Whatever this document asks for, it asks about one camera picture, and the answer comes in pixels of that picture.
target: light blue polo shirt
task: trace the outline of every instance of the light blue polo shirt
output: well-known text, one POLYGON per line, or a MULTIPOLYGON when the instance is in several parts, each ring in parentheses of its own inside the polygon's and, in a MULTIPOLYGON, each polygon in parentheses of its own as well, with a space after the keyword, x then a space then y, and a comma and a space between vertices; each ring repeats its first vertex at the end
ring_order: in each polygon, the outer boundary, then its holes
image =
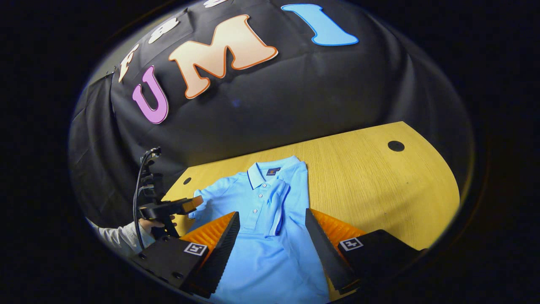
POLYGON ((238 211, 240 231, 213 303, 328 303, 328 285, 305 226, 306 163, 296 156, 253 164, 197 190, 190 231, 238 211))

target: polo shirt collar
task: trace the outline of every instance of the polo shirt collar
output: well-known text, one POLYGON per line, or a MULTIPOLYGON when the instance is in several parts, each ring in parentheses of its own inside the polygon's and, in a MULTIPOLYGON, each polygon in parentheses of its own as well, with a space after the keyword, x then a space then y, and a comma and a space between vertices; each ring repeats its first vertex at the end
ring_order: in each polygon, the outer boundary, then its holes
POLYGON ((296 156, 291 156, 284 158, 282 160, 277 160, 273 162, 256 162, 249 169, 247 169, 247 178, 251 184, 251 189, 255 189, 258 186, 266 182, 265 178, 261 174, 260 169, 269 169, 280 167, 283 170, 286 167, 290 167, 296 163, 299 163, 300 160, 296 156))

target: blue letter i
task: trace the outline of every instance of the blue letter i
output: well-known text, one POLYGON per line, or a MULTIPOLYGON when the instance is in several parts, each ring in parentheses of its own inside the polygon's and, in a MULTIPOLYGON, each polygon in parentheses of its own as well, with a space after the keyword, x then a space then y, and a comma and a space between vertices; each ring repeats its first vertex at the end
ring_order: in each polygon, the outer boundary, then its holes
POLYGON ((281 7, 284 11, 295 12, 315 32, 313 43, 328 47, 349 45, 358 42, 358 38, 346 33, 330 17, 322 12, 322 7, 315 4, 289 4, 281 7))

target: shirt label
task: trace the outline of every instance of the shirt label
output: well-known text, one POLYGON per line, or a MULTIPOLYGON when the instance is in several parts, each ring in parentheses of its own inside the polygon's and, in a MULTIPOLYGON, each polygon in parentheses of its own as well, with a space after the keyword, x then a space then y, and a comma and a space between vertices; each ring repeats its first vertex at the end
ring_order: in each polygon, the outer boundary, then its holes
POLYGON ((281 167, 269 169, 266 173, 266 176, 275 175, 279 170, 281 170, 281 167))

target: wooden table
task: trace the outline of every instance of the wooden table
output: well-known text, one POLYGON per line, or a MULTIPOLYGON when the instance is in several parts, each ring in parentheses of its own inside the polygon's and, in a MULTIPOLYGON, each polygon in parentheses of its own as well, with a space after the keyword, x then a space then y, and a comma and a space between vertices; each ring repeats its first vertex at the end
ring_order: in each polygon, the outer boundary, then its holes
MULTIPOLYGON (((292 155, 307 165, 311 208, 368 233, 384 229, 418 250, 437 240, 460 204, 457 183, 442 156, 404 122, 189 167, 163 200, 191 198, 195 190, 247 171, 255 162, 292 155), (390 141, 403 143, 404 150, 391 150, 390 141)), ((177 216, 174 222, 184 235, 193 220, 177 216)), ((330 282, 329 290, 331 300, 342 297, 330 282)))

